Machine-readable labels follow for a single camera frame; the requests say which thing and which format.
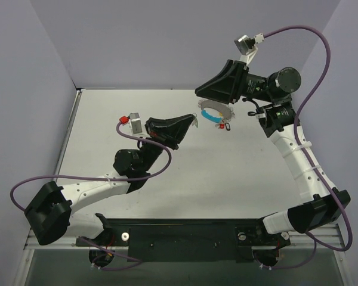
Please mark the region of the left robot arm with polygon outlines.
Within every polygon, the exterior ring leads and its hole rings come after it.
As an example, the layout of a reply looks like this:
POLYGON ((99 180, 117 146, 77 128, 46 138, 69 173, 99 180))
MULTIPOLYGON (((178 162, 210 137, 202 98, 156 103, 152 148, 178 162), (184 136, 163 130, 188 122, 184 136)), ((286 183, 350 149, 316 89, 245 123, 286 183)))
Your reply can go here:
POLYGON ((149 118, 141 123, 137 113, 122 116, 116 131, 124 138, 137 141, 136 149, 116 152, 113 171, 99 177, 72 176, 74 183, 59 186, 55 181, 45 183, 25 208, 24 215, 39 245, 60 239, 70 226, 70 218, 80 209, 116 195, 139 190, 148 179, 163 173, 150 173, 159 156, 179 148, 189 127, 195 125, 194 114, 171 119, 149 118))

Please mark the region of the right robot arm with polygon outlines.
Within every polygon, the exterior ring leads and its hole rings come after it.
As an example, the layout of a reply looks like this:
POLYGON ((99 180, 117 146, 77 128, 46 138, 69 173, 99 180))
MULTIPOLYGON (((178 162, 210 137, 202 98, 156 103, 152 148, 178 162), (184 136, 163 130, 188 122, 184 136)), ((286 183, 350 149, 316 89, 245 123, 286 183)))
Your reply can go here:
POLYGON ((228 60, 222 71, 196 88, 198 97, 223 104, 238 100, 266 105, 249 112, 255 116, 266 137, 277 147, 298 186, 301 204, 263 218, 255 228, 255 238, 267 244, 276 234, 285 231, 306 233, 336 221, 341 209, 350 202, 346 190, 338 190, 323 174, 306 140, 302 126, 295 118, 291 94, 301 86, 301 76, 292 67, 285 67, 269 77, 249 73, 241 61, 228 60))

